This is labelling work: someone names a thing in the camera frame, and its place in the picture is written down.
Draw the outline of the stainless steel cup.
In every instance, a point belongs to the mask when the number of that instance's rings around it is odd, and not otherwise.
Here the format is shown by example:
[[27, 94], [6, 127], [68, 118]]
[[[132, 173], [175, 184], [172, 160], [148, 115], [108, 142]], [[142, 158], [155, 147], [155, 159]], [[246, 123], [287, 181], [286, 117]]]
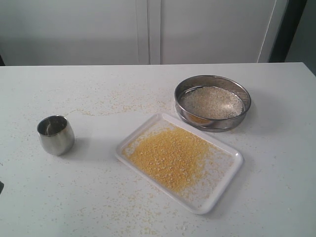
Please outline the stainless steel cup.
[[60, 156], [68, 152], [75, 143], [74, 131], [65, 116], [52, 115], [37, 126], [42, 148], [49, 154]]

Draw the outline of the round steel mesh sieve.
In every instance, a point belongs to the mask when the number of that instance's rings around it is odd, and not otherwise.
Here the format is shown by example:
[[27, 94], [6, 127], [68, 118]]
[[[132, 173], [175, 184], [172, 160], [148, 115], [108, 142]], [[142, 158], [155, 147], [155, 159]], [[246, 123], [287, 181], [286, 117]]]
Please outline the round steel mesh sieve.
[[[217, 87], [233, 93], [242, 101], [243, 112], [234, 118], [208, 119], [191, 114], [182, 108], [180, 105], [181, 97], [194, 89], [202, 87]], [[222, 132], [237, 127], [244, 120], [251, 106], [251, 97], [243, 86], [231, 79], [214, 75], [199, 75], [185, 79], [175, 88], [174, 97], [175, 108], [179, 117], [189, 125], [209, 132]]]

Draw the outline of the yellow grain mixture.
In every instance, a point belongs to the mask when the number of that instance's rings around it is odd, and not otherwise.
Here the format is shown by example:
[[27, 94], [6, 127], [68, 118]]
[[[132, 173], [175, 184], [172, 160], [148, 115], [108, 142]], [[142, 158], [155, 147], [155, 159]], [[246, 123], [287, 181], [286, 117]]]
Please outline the yellow grain mixture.
[[236, 95], [217, 87], [194, 89], [181, 97], [180, 105], [189, 113], [207, 119], [230, 119], [243, 112], [242, 101]]

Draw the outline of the white cabinet doors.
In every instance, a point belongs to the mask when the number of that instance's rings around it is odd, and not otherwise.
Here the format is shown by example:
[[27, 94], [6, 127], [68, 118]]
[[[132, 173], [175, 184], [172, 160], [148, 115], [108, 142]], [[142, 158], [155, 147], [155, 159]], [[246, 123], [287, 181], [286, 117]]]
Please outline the white cabinet doors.
[[3, 0], [9, 66], [267, 62], [286, 0]]

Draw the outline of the yellow sieved millet grains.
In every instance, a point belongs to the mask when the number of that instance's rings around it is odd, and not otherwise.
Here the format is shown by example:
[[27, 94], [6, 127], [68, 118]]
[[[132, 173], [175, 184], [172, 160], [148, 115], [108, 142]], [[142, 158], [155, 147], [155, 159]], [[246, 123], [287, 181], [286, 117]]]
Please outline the yellow sieved millet grains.
[[233, 165], [215, 145], [178, 126], [141, 134], [123, 155], [138, 169], [185, 199], [208, 197]]

